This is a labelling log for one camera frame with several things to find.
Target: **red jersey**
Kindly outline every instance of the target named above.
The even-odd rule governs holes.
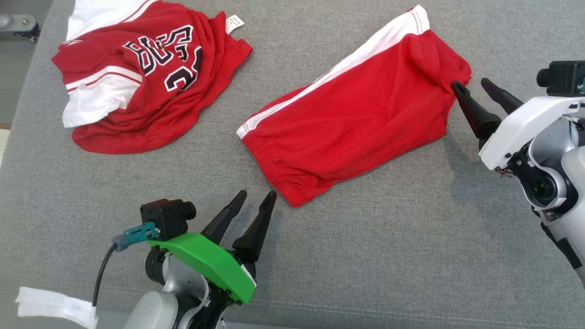
[[[137,153],[187,132],[252,48],[208,18],[158,0],[77,0],[53,63],[70,101],[65,127],[98,153]]]

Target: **gray fabric tablecloth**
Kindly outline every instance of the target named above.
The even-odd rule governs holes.
[[[417,2],[185,1],[237,14],[254,48],[230,87],[176,142],[147,153],[88,153],[61,124],[67,93],[50,61],[73,0],[55,0],[22,91],[0,169],[1,271],[23,285],[90,299],[110,239],[140,223],[141,204],[182,198],[201,230],[240,189],[248,201],[229,246],[271,189],[235,134],[252,113],[306,85]],[[553,60],[582,59],[584,3],[421,0],[431,28],[521,100]],[[159,289],[143,270],[148,246],[115,254],[99,307],[131,310]],[[291,208],[279,198],[257,264],[251,305],[229,321],[299,328],[583,328],[585,291],[512,180],[477,157],[457,105],[448,134]]]

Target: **jersey lettering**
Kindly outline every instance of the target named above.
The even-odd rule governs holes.
[[[188,44],[192,40],[193,26],[185,25],[160,35],[155,40],[141,36],[138,38],[138,44],[127,42],[123,46],[136,54],[144,75],[148,76],[156,70],[157,66],[165,66],[171,62],[175,54],[183,62],[190,63]],[[174,54],[166,49],[171,46],[175,50]],[[199,76],[202,59],[203,49],[199,46],[193,51],[192,65],[181,66],[167,76],[164,81],[166,90],[173,91],[181,88],[181,91],[185,91],[192,86]]]

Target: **folded shorts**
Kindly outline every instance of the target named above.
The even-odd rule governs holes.
[[[237,135],[293,207],[446,133],[450,84],[469,64],[416,6],[313,83],[266,105]]]

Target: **black cable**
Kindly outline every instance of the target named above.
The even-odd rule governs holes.
[[[104,261],[102,262],[102,266],[99,268],[98,278],[95,280],[94,299],[91,303],[91,305],[93,307],[95,307],[98,304],[99,285],[102,283],[102,276],[104,276],[104,270],[106,269],[106,264],[108,263],[110,256],[112,256],[113,251],[116,250],[116,247],[118,247],[117,243],[114,243],[110,247],[110,249],[108,250],[108,253],[106,253],[106,257],[104,257]]]

